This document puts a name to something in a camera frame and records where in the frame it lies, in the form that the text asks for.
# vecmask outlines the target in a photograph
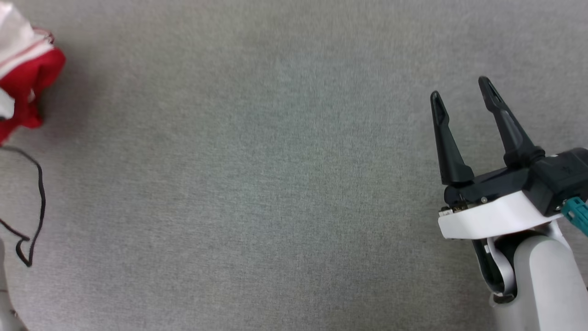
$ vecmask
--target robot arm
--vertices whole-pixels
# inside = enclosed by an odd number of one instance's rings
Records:
[[[27,331],[28,329],[18,317],[10,295],[4,270],[4,242],[0,239],[0,330],[1,331]]]
[[[472,241],[501,330],[586,330],[588,292],[557,219],[565,216],[586,233],[588,151],[575,148],[545,157],[490,80],[480,77],[479,85],[500,131],[506,168],[474,176],[435,91],[431,108],[447,185],[441,232],[448,239]]]

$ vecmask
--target teal connector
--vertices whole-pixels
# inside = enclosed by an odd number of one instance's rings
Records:
[[[588,236],[588,206],[582,199],[568,199],[563,205],[562,214]]]

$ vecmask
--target gray fabric surface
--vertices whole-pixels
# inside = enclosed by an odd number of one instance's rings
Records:
[[[588,146],[586,1],[16,4],[68,57],[10,141],[48,195],[33,268],[0,231],[31,330],[492,330],[436,224],[430,93],[475,173],[503,155],[482,74],[548,153]],[[0,170],[32,234],[35,169]]]

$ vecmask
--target black cable harness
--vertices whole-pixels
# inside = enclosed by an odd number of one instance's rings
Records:
[[[18,241],[18,243],[16,244],[16,255],[18,255],[18,257],[21,259],[21,261],[27,267],[31,267],[33,265],[33,252],[35,251],[35,243],[36,243],[37,237],[39,237],[39,233],[41,232],[41,228],[43,227],[43,219],[45,218],[46,201],[45,201],[45,188],[43,187],[43,169],[41,169],[41,165],[34,158],[32,158],[29,154],[27,154],[26,152],[24,152],[20,148],[11,147],[11,146],[1,146],[0,148],[5,151],[17,153],[17,154],[24,156],[27,160],[32,162],[37,167],[37,172],[39,173],[39,195],[41,196],[41,212],[39,213],[39,225],[37,226],[37,230],[35,231],[35,235],[33,236],[33,239],[31,240],[30,237],[25,236],[24,234],[16,231],[10,225],[8,225],[6,222],[4,222],[4,220],[0,219],[0,224],[2,224],[8,231],[12,232],[13,234],[15,234],[21,238]],[[31,248],[29,249],[28,258],[22,252],[21,245],[22,245],[23,241],[30,241],[31,242]]]

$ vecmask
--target black cable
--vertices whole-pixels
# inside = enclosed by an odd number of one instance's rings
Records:
[[[37,237],[39,237],[39,233],[41,232],[41,228],[43,227],[43,219],[45,218],[46,201],[45,201],[45,187],[43,186],[43,169],[41,169],[41,165],[34,158],[32,158],[29,154],[27,154],[26,152],[24,152],[20,148],[16,148],[16,147],[12,147],[12,146],[0,146],[0,148],[5,151],[17,153],[17,154],[24,156],[25,158],[27,158],[30,162],[32,162],[37,167],[37,171],[39,173],[39,195],[41,196],[41,212],[39,213],[39,225],[37,226],[37,230],[35,232],[35,235],[33,236],[33,240],[31,241],[31,248],[29,249],[28,259],[23,254],[21,245],[22,245],[23,241],[30,241],[31,238],[14,230],[6,222],[4,222],[3,220],[0,219],[0,224],[2,224],[8,231],[10,231],[11,233],[13,233],[21,238],[18,241],[18,243],[16,244],[16,255],[18,255],[18,257],[22,260],[22,262],[27,267],[30,267],[33,264],[33,252],[35,251],[35,243],[36,243]]]

